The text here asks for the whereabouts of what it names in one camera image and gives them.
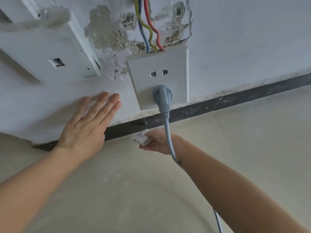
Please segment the gray power cord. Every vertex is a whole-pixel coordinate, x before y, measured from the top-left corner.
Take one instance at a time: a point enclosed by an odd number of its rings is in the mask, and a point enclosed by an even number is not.
[[[174,152],[172,139],[171,139],[171,133],[169,131],[169,111],[171,110],[170,105],[171,105],[172,98],[173,98],[172,91],[168,89],[168,87],[165,85],[159,85],[153,90],[152,94],[153,94],[153,99],[155,103],[158,105],[159,111],[164,121],[165,134],[166,134],[167,142],[169,144],[169,149],[171,151],[172,158],[176,162],[176,164],[178,164],[181,167],[180,162],[178,162],[176,159],[176,155]],[[223,233],[219,215],[215,210],[214,210],[214,214],[216,217],[219,232]]]

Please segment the hand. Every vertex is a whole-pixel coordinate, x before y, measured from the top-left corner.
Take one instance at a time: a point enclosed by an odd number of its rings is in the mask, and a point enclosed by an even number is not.
[[[157,151],[162,154],[171,154],[171,151],[169,149],[169,145],[166,139],[166,134],[164,129],[153,129],[152,131],[149,131],[145,134],[147,137],[153,137],[152,141],[146,145],[142,146],[140,145],[139,148],[147,151]],[[181,137],[178,135],[171,133],[172,143],[174,150],[176,148],[176,143],[178,142]]]
[[[56,149],[65,148],[72,156],[72,161],[78,165],[97,154],[103,146],[107,126],[121,107],[119,98],[119,94],[109,98],[108,92],[101,93],[82,117],[90,102],[90,97],[83,98],[76,114],[65,126]]]

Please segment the gray plug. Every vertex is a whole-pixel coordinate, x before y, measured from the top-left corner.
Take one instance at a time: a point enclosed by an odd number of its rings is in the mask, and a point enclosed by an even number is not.
[[[156,86],[152,92],[153,99],[159,107],[159,111],[164,119],[169,118],[170,105],[172,102],[172,91],[165,85]]]

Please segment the forearm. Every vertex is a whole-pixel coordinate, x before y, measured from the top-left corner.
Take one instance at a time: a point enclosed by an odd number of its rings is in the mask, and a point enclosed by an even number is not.
[[[176,156],[234,232],[308,232],[251,181],[178,138]]]
[[[24,169],[0,185],[0,226],[3,232],[23,231],[48,197],[77,167],[64,149]]]

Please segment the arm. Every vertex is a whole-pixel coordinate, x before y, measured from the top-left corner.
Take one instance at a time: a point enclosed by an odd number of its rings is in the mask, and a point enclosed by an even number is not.
[[[154,138],[141,149],[170,154],[163,129],[146,136]],[[172,142],[181,166],[234,232],[309,232],[238,172],[175,134]]]
[[[103,146],[104,132],[121,106],[119,94],[102,93],[82,117],[90,98],[83,99],[74,117],[65,126],[58,145],[42,160],[0,185],[1,232],[22,232],[47,198],[84,161]]]

